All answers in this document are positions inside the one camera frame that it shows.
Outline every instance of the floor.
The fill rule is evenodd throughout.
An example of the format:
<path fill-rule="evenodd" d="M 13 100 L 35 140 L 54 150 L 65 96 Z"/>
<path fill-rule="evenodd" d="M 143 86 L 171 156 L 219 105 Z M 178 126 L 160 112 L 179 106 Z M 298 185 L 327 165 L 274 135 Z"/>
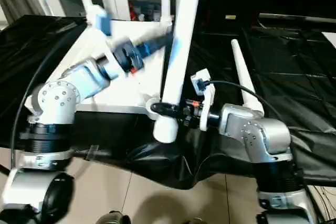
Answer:
<path fill-rule="evenodd" d="M 0 148 L 0 161 L 9 165 L 7 149 Z M 255 224 L 256 214 L 262 211 L 252 178 L 217 174 L 190 190 L 176 190 L 126 170 L 77 158 L 68 173 L 76 179 L 76 194 L 60 224 L 95 224 L 110 210 L 129 215 L 134 224 L 179 224 L 194 217 L 209 224 Z M 5 180 L 0 174 L 0 188 Z M 326 205 L 332 218 L 336 196 L 331 194 L 336 195 L 336 189 L 317 190 L 322 197 L 328 194 L 330 203 Z M 312 191 L 323 207 L 315 188 Z"/>

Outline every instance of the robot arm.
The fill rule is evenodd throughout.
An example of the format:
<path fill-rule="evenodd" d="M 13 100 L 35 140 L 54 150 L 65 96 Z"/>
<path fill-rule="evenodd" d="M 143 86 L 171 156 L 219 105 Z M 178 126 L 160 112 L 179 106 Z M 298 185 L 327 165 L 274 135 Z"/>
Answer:
<path fill-rule="evenodd" d="M 141 69 L 142 59 L 170 38 L 171 33 L 137 46 L 125 41 L 116 46 L 112 57 L 88 58 L 33 92 L 35 113 L 20 134 L 25 153 L 6 182 L 1 223 L 56 223 L 67 213 L 74 181 L 64 170 L 72 158 L 70 127 L 76 106 L 119 76 Z M 12 214 L 19 218 L 9 218 Z"/>
<path fill-rule="evenodd" d="M 215 90 L 206 69 L 197 72 L 191 81 L 203 103 L 185 101 L 180 106 L 157 103 L 152 110 L 173 116 L 187 126 L 206 131 L 215 127 L 219 134 L 242 143 L 253 163 L 260 205 L 266 209 L 257 216 L 260 224 L 317 224 L 312 203 L 298 176 L 289 145 L 291 136 L 286 125 L 264 118 L 259 110 L 225 104 L 219 113 L 211 109 Z"/>

